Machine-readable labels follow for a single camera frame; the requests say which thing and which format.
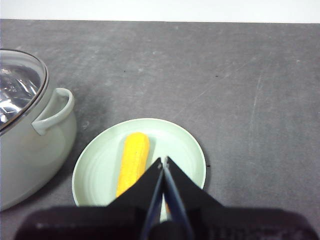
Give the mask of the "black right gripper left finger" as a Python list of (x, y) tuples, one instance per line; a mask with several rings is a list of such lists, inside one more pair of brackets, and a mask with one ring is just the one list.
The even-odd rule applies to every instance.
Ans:
[(137, 240), (157, 202), (163, 167), (158, 158), (123, 194), (103, 206), (55, 206), (28, 215), (16, 240)]

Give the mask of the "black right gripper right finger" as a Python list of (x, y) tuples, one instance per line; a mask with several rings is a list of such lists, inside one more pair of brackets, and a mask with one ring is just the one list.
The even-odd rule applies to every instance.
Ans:
[(318, 234), (301, 214), (280, 208), (231, 207), (198, 187), (170, 158), (164, 170), (170, 174), (178, 209), (196, 240), (316, 240)]

